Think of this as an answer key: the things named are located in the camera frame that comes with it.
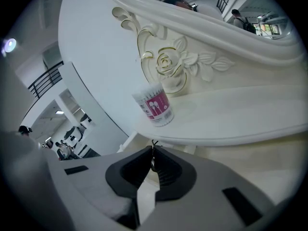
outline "black slot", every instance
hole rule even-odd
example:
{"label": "black slot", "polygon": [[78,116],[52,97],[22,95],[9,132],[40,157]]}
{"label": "black slot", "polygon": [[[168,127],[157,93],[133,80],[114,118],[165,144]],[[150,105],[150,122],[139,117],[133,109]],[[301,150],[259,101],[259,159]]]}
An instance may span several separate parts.
{"label": "black slot", "polygon": [[89,169],[87,166],[78,166],[78,167],[71,167],[71,168],[67,168],[64,171],[66,172],[67,175],[71,175],[71,174],[76,174],[79,173],[81,171],[85,171]]}
{"label": "black slot", "polygon": [[237,214],[241,217],[246,226],[258,221],[262,215],[235,187],[222,190]]}

